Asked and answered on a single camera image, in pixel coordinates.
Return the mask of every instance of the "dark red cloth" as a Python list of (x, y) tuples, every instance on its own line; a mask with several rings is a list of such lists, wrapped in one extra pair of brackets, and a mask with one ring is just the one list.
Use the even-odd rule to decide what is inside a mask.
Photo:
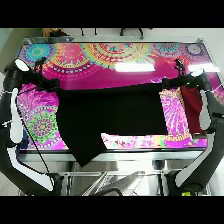
[(184, 100), (185, 113), (188, 121), (188, 128), (191, 134), (205, 132), (200, 128), (199, 115), (202, 109), (202, 100), (199, 91), (196, 88), (186, 89), (180, 87)]

